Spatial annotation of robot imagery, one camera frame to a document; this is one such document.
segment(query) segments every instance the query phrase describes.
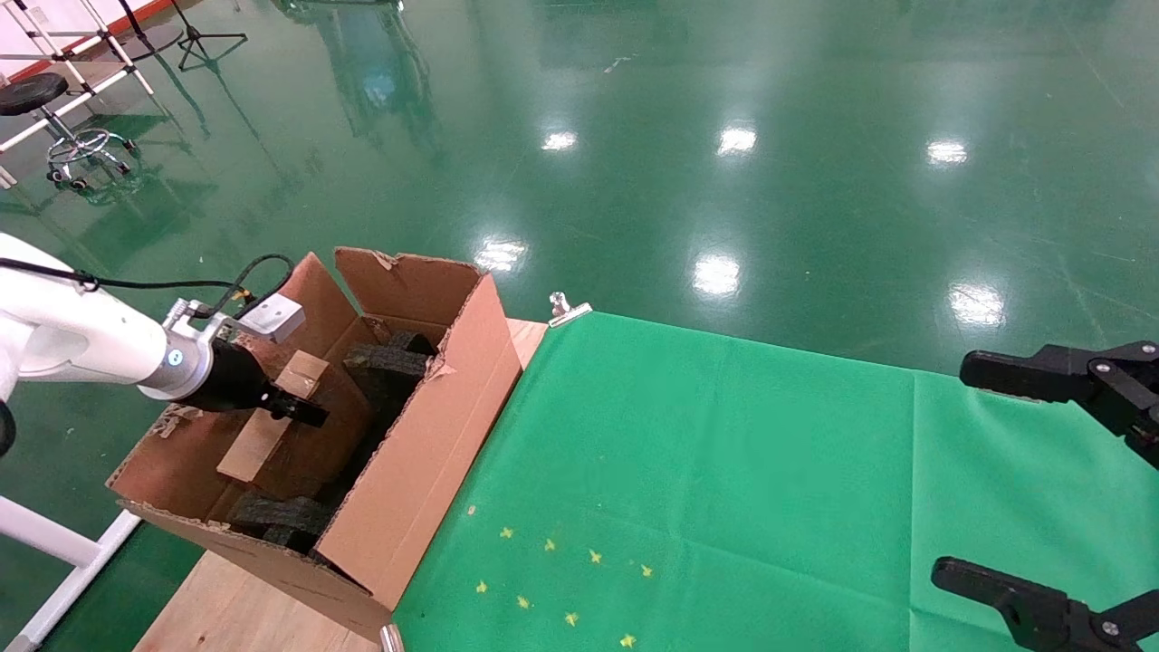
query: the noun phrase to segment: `glossy epoxy floor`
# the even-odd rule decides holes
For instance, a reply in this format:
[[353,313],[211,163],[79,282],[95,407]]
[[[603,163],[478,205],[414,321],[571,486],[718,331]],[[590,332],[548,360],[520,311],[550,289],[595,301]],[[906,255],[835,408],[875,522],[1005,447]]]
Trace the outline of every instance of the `glossy epoxy floor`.
[[[137,180],[2,228],[93,271],[233,274],[335,244],[474,259],[515,316],[598,309],[952,374],[1156,337],[1159,7],[1146,0],[212,0],[249,42],[97,110]],[[226,43],[209,43],[220,51]],[[166,58],[175,65],[177,51]],[[168,111],[175,119],[163,119]],[[12,130],[14,118],[0,122]],[[162,315],[174,295],[121,292]],[[23,386],[0,493],[96,536],[159,408]],[[129,650],[199,551],[143,529],[50,640]],[[0,541],[0,640],[65,569]]]

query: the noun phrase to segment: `green cloth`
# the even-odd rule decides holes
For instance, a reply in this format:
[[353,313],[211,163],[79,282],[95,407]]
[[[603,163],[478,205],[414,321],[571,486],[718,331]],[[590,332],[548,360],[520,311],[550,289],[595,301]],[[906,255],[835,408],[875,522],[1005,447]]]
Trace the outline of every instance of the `green cloth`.
[[1074,405],[595,313],[545,338],[395,620],[408,652],[1014,651],[934,559],[1106,609],[1159,587],[1157,508]]

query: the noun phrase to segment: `red wall trim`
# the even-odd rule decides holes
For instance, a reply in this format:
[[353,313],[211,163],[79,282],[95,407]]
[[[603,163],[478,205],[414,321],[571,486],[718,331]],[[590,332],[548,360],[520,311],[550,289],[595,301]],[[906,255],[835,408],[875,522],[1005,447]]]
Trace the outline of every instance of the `red wall trim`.
[[[137,16],[138,21],[144,21],[145,19],[168,8],[170,1],[172,0],[152,0],[150,3],[133,12],[133,15]],[[121,34],[122,31],[127,31],[131,27],[132,25],[129,22],[129,16],[121,16],[119,19],[112,21],[109,24],[109,31],[111,31],[112,34]],[[80,45],[85,41],[87,39],[81,38],[70,44],[68,46],[72,47],[75,45]],[[38,72],[44,72],[44,69],[51,66],[52,64],[53,61],[36,61],[32,65],[28,66],[27,68],[12,75],[9,79],[12,81],[20,81],[22,79],[27,79]]]

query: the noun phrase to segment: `cardboard box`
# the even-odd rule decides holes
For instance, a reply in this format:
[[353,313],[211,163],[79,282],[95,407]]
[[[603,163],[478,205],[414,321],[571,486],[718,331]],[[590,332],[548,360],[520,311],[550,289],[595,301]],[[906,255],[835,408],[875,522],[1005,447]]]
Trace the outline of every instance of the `cardboard box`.
[[377,640],[520,366],[489,273],[355,248],[338,248],[335,263],[362,313],[318,256],[307,255],[283,288],[302,303],[306,322],[282,345],[246,345],[270,378],[296,351],[341,366],[350,346],[385,343],[394,330],[438,343],[425,378],[315,547],[336,571],[221,522],[245,489],[217,468],[248,412],[159,420],[108,486],[125,510]]

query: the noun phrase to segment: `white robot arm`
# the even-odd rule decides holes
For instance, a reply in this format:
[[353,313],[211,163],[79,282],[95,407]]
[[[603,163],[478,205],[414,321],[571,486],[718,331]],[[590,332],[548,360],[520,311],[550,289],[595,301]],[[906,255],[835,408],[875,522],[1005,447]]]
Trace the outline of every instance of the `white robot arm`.
[[212,314],[198,331],[190,320],[204,315],[199,301],[178,299],[158,323],[103,288],[44,268],[72,271],[0,233],[0,455],[12,444],[7,401],[17,381],[138,386],[151,398],[210,412],[262,408],[312,426],[326,420],[325,410],[277,388],[228,342],[235,331],[284,339],[305,318],[289,298],[271,294],[239,317]]

